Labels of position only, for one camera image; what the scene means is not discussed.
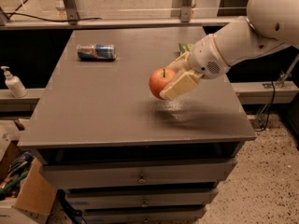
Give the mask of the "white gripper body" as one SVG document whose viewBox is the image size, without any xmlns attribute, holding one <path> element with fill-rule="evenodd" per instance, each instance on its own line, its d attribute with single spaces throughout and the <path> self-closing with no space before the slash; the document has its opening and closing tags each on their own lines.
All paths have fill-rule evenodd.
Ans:
<svg viewBox="0 0 299 224">
<path fill-rule="evenodd" d="M 221 57 L 213 35 L 207 35 L 194 44 L 188 63 L 193 70 L 202 73 L 205 79 L 221 76 L 230 69 L 230 66 Z"/>
</svg>

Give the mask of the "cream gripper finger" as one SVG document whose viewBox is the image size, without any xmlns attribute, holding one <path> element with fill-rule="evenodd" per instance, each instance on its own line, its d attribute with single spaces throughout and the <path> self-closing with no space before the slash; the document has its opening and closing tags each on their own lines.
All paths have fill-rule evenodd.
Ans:
<svg viewBox="0 0 299 224">
<path fill-rule="evenodd" d="M 191 68 L 188 63 L 189 55 L 190 53 L 188 51 L 184 52 L 171 62 L 167 68 L 174 70 L 176 73 L 181 69 L 185 69 L 186 71 L 190 70 Z"/>
<path fill-rule="evenodd" d="M 172 100 L 181 94 L 192 91 L 198 86 L 202 76 L 202 73 L 194 70 L 181 69 L 171 82 L 162 89 L 160 96 L 165 100 Z"/>
</svg>

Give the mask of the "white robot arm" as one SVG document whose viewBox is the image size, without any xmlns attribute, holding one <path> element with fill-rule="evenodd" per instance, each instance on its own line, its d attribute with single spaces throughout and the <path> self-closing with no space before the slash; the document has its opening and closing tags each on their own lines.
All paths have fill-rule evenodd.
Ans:
<svg viewBox="0 0 299 224">
<path fill-rule="evenodd" d="M 238 63 L 289 46 L 299 47 L 299 0 L 249 0 L 245 17 L 205 36 L 168 65 L 177 74 L 159 95 L 172 100 L 195 89 L 202 78 L 218 77 Z"/>
</svg>

